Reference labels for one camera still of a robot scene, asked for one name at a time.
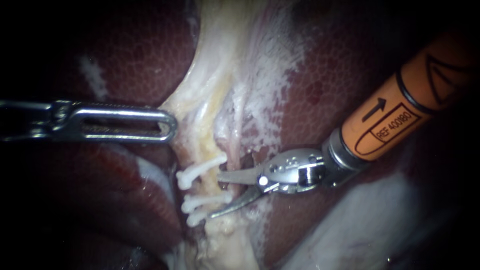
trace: black band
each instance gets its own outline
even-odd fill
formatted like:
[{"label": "black band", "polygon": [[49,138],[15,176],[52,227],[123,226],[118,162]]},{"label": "black band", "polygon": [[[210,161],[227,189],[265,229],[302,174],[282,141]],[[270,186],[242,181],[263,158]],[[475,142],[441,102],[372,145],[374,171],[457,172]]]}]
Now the black band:
[{"label": "black band", "polygon": [[410,95],[409,91],[405,87],[404,80],[402,79],[402,73],[400,72],[400,70],[395,73],[395,76],[396,76],[396,83],[398,85],[398,88],[400,88],[400,92],[403,94],[403,96],[406,98],[406,100],[408,100],[408,102],[410,102],[410,104],[412,104],[415,108],[417,108],[417,110],[419,110],[422,113],[425,113],[425,114],[428,114],[428,115],[434,115],[435,113],[437,113],[437,111],[435,111],[433,109],[429,109],[429,108],[423,106],[422,104],[418,103]]}]

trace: silver metal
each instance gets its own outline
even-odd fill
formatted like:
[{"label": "silver metal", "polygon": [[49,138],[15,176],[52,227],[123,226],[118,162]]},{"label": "silver metal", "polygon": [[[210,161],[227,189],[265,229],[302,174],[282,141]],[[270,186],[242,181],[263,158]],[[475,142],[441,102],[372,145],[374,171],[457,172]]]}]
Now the silver metal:
[{"label": "silver metal", "polygon": [[252,203],[263,195],[263,191],[256,185],[250,185],[246,191],[236,200],[227,204],[224,208],[211,212],[208,216],[212,219],[232,213],[238,209]]},{"label": "silver metal", "polygon": [[323,166],[319,149],[299,148],[280,153],[255,168],[222,171],[217,175],[218,181],[249,187],[240,197],[223,209],[210,213],[209,217],[231,213],[272,192],[295,194],[312,190],[321,185]]},{"label": "silver metal", "polygon": [[241,185],[256,185],[258,177],[262,174],[264,168],[258,165],[253,168],[221,171],[216,175],[219,182],[241,184]]},{"label": "silver metal", "polygon": [[[177,121],[166,111],[70,100],[29,102],[0,100],[0,113],[22,114],[21,132],[0,135],[0,141],[48,139],[54,142],[163,144],[177,133]],[[158,129],[114,127],[112,120],[154,122]]]},{"label": "silver metal", "polygon": [[365,170],[370,162],[353,155],[342,139],[339,128],[333,130],[322,144],[325,175],[322,184],[327,187],[339,187],[350,178]]}]

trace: triangle symbol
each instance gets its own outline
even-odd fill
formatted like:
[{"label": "triangle symbol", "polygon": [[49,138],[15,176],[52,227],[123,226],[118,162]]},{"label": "triangle symbol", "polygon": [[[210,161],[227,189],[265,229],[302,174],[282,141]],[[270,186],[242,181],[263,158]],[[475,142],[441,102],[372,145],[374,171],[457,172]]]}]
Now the triangle symbol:
[{"label": "triangle symbol", "polygon": [[451,78],[455,78],[455,81],[457,81],[462,74],[468,76],[468,73],[473,71],[471,68],[442,62],[430,54],[426,55],[426,70],[428,83],[438,105],[442,105],[450,100],[455,96],[453,94],[461,88]]}]

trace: orange instrument shaft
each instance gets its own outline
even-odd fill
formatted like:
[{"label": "orange instrument shaft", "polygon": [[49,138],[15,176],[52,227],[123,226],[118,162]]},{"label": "orange instrument shaft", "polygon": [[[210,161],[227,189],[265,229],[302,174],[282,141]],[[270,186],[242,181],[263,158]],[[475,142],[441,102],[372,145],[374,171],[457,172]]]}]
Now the orange instrument shaft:
[{"label": "orange instrument shaft", "polygon": [[343,183],[458,100],[478,78],[475,52],[446,32],[402,66],[323,143],[326,184]]}]

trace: arrow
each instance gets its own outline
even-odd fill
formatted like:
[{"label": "arrow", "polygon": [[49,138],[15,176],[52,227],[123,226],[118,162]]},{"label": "arrow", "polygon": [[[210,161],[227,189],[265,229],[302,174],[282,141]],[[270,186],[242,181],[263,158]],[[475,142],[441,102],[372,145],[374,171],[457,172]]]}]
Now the arrow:
[{"label": "arrow", "polygon": [[369,119],[372,115],[374,115],[374,113],[378,110],[381,110],[382,112],[384,111],[385,109],[385,104],[387,103],[387,101],[381,97],[378,98],[378,104],[375,105],[375,107],[373,107],[373,109],[371,109],[367,114],[365,114],[365,116],[361,119],[361,122],[365,122],[367,121],[367,119]]}]

